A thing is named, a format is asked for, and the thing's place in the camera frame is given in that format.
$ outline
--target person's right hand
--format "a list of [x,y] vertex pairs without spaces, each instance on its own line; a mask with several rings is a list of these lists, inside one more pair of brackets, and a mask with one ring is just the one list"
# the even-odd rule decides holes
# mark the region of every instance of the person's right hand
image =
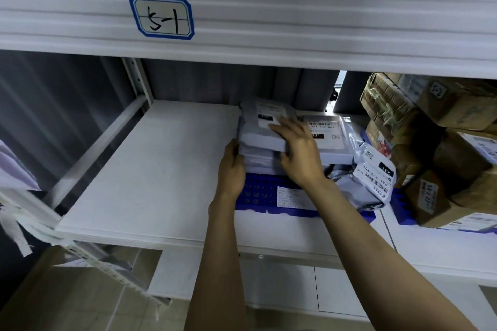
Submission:
[[269,127],[280,134],[290,146],[289,154],[281,153],[281,165],[290,179],[304,190],[326,180],[318,145],[307,124],[297,119],[290,121],[282,116],[279,122],[281,126],[270,124]]

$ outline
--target forearm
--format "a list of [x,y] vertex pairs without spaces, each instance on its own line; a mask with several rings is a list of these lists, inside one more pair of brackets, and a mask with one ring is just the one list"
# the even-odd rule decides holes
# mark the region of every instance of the forearm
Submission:
[[324,178],[306,191],[376,329],[475,330],[363,219],[335,183]]
[[234,205],[209,207],[209,222],[185,331],[247,329]]

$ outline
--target person's left hand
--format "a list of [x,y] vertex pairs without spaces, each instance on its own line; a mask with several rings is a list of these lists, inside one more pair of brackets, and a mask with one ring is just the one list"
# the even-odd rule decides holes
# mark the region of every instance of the person's left hand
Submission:
[[244,157],[238,154],[238,142],[233,139],[224,150],[219,164],[218,185],[214,201],[235,207],[235,201],[245,185]]

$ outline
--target stack of packages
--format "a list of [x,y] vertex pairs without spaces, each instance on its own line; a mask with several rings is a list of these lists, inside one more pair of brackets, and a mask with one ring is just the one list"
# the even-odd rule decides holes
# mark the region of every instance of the stack of packages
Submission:
[[[281,102],[262,99],[244,101],[240,108],[237,136],[246,171],[285,175],[280,153],[289,148],[269,125],[279,124],[279,116],[295,118],[295,110]],[[390,201],[394,165],[368,144],[359,142],[350,121],[337,115],[300,115],[299,119],[308,124],[313,134],[323,171],[357,209],[372,210]]]
[[[418,115],[409,123],[412,138],[402,143],[405,145],[402,149],[397,141],[389,140],[390,135],[375,137],[379,134],[368,126],[372,144],[386,146],[383,152],[391,155],[399,173],[397,186],[406,187],[418,224],[469,231],[494,228],[497,136],[493,134],[497,132],[494,123],[497,89],[478,79],[390,75],[393,80],[390,81],[384,74],[373,74],[372,78],[378,76],[386,78],[390,87],[395,86],[416,110],[412,113]],[[370,89],[376,90],[369,93],[385,93],[382,89],[378,91],[373,79],[370,80]],[[369,106],[371,98],[369,94],[363,95],[363,105]],[[381,118],[372,119],[377,130],[383,132],[385,127],[377,122]],[[408,167],[412,169],[411,178],[402,173]]]

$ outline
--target blue bordered label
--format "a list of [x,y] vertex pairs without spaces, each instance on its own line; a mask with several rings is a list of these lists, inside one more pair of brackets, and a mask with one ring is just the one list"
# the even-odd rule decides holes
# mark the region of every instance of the blue bordered label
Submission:
[[186,0],[129,0],[138,30],[146,37],[191,39],[195,35]]

